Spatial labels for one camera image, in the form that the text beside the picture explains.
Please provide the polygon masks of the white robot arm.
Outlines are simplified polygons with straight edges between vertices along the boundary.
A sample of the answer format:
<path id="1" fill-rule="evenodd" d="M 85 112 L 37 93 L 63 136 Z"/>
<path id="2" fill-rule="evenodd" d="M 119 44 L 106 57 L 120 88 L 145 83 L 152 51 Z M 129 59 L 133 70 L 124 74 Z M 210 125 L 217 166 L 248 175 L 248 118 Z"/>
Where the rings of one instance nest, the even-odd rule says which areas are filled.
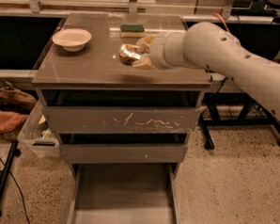
<path id="1" fill-rule="evenodd" d="M 202 68 L 220 73 L 280 121 L 280 64 L 250 53 L 216 24 L 201 22 L 180 33 L 153 37 L 139 69 Z"/>

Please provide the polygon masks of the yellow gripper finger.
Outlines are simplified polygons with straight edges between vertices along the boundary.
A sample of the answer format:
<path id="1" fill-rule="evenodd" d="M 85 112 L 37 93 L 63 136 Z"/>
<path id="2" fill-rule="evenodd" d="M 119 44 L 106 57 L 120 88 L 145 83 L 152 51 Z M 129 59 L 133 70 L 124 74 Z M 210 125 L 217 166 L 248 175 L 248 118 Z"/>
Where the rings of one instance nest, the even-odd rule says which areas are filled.
<path id="1" fill-rule="evenodd" d="M 151 35 L 151 34 L 145 35 L 136 43 L 136 45 L 141 47 L 143 50 L 148 50 L 154 38 L 155 35 Z"/>
<path id="2" fill-rule="evenodd" d="M 139 70 L 154 70 L 156 67 L 152 64 L 149 56 L 141 56 L 132 63 L 132 66 Z"/>

